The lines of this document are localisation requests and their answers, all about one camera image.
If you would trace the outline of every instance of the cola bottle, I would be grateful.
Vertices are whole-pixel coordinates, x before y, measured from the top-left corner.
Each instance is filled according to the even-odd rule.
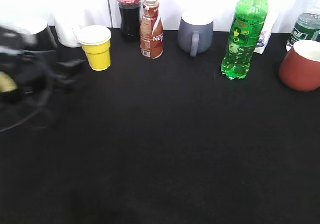
[[[118,0],[121,13],[121,32],[128,40],[139,40],[141,0]]]

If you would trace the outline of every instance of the brown bottle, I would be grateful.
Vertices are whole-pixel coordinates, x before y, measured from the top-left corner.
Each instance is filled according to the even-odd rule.
[[[144,0],[143,8],[140,27],[141,53],[146,58],[159,58],[164,52],[164,27],[159,16],[159,1]]]

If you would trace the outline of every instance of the water bottle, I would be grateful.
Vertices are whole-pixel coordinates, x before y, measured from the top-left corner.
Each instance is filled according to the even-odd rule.
[[[320,33],[320,0],[309,0],[306,11],[298,20],[286,44],[287,51],[299,40],[316,40]]]

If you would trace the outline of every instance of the red mug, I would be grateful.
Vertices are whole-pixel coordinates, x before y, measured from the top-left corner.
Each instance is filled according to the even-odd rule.
[[[300,40],[280,67],[282,82],[296,91],[309,92],[320,87],[320,43]]]

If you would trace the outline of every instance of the bottle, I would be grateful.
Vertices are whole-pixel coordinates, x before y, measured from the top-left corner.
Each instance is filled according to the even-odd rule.
[[[141,0],[118,0],[121,13],[121,32],[127,40],[139,40]]]
[[[320,0],[309,0],[306,11],[298,20],[286,44],[289,52],[295,42],[303,39],[316,40],[320,33]]]
[[[164,52],[164,27],[159,16],[159,1],[144,0],[140,27],[141,53],[146,58],[159,58]]]
[[[230,80],[244,79],[249,72],[252,55],[269,11],[267,1],[240,0],[236,5],[228,49],[221,65],[221,72]]]

